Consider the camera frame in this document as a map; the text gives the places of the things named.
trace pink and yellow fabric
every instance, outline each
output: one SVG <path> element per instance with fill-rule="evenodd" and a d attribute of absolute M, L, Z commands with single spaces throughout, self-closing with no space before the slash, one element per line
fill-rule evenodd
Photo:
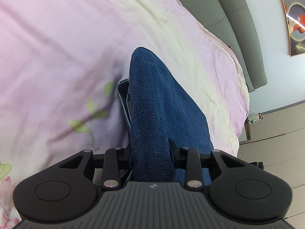
<path fill-rule="evenodd" d="M 214 148 L 237 155 L 249 110 L 233 52 L 178 0 L 0 0 L 0 228 L 20 217 L 23 179 L 89 148 L 127 146 L 118 81 L 153 51 L 207 118 Z"/>

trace gold picture frame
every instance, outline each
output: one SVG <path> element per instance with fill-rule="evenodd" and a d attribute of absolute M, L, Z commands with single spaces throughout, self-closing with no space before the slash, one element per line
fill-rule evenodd
<path fill-rule="evenodd" d="M 305 0 L 282 0 L 287 18 L 290 56 L 305 53 Z"/>

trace ribbed surface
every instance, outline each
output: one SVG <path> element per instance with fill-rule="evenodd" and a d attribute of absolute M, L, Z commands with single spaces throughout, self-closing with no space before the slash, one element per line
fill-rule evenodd
<path fill-rule="evenodd" d="M 221 216 L 205 196 L 184 190 L 179 183 L 129 182 L 124 189 L 106 192 L 84 216 L 63 224 L 23 221 L 17 229 L 288 229 L 284 221 L 243 225 Z"/>

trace headboard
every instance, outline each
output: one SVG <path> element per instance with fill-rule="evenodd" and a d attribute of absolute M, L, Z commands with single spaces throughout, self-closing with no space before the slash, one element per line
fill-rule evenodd
<path fill-rule="evenodd" d="M 267 84 L 260 42 L 245 0 L 180 0 L 211 33 L 235 53 L 249 92 Z"/>

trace jeans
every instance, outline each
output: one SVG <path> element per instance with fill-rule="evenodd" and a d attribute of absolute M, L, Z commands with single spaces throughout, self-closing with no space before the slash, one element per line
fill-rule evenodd
<path fill-rule="evenodd" d="M 175 170 L 168 139 L 210 154 L 213 145 L 202 111 L 164 63 L 142 47 L 133 52 L 129 80 L 122 80 L 117 91 L 129 130 L 133 179 L 183 184 L 185 171 Z M 207 169 L 203 178 L 211 183 Z"/>

